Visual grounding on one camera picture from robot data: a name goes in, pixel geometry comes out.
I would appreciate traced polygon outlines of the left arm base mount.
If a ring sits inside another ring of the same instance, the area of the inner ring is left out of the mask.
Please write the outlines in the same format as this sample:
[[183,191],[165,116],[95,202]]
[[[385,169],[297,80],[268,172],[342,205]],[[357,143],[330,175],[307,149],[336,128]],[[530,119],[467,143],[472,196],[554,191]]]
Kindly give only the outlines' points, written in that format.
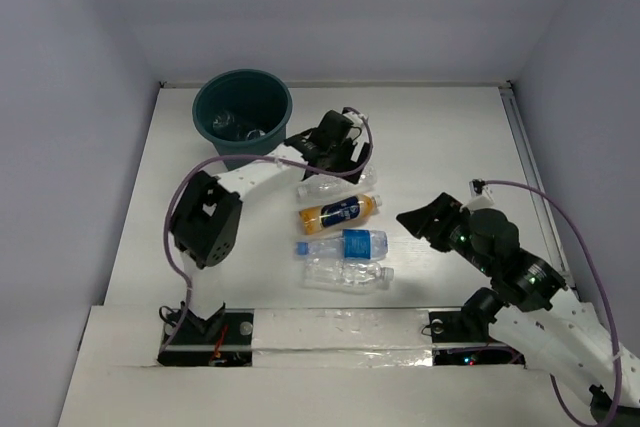
[[157,362],[165,367],[250,367],[253,349],[253,309],[227,309],[223,305],[207,319],[191,311],[178,324],[185,303],[179,308],[162,306],[159,317],[164,323]]

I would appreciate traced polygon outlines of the crushed bottle blue label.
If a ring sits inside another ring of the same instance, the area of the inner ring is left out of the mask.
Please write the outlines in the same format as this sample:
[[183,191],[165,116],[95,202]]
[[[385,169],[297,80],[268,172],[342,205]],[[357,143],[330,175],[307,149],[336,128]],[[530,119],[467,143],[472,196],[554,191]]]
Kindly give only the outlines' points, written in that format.
[[216,111],[212,116],[211,132],[216,137],[236,139],[239,127],[236,117],[227,110]]

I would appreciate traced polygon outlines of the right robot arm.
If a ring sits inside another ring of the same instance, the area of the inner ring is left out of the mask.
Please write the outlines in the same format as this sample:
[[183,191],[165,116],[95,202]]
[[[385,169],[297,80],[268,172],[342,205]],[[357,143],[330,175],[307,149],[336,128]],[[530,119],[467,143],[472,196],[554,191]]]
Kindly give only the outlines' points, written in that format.
[[550,375],[554,389],[565,386],[583,401],[598,426],[638,425],[638,356],[556,269],[521,247],[517,226],[488,199],[462,204],[441,193],[396,219],[414,238],[458,254],[490,280],[444,330],[461,327],[470,338],[514,348]]

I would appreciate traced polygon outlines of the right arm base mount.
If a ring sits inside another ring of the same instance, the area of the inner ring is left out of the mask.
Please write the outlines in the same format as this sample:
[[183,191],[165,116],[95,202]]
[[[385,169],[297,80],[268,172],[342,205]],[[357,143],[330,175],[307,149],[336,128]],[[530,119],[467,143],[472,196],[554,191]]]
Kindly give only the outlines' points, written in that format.
[[481,288],[458,310],[430,311],[420,333],[432,342],[435,366],[525,365],[524,355],[489,335],[489,325],[506,304]]

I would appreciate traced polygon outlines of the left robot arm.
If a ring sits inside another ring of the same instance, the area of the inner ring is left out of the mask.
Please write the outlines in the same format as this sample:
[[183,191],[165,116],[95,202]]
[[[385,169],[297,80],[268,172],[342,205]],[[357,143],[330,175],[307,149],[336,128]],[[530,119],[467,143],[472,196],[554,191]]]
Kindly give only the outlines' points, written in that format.
[[164,321],[168,338],[188,330],[198,341],[209,342],[219,335],[224,312],[222,300],[192,309],[193,275],[178,265],[173,250],[198,271],[212,268],[234,248],[246,200],[314,175],[356,184],[372,153],[367,116],[346,107],[328,111],[318,126],[284,139],[265,154],[221,155],[194,166],[174,192],[164,217],[164,254],[186,288],[184,300]]

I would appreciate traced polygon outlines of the blue label water bottle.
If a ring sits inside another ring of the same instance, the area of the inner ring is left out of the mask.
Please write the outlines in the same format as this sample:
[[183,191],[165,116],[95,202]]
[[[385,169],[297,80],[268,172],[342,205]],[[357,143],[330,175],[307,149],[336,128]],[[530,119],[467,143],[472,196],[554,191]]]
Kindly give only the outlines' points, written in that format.
[[295,254],[304,258],[377,261],[389,252],[387,234],[380,230],[344,229],[338,234],[296,243]]

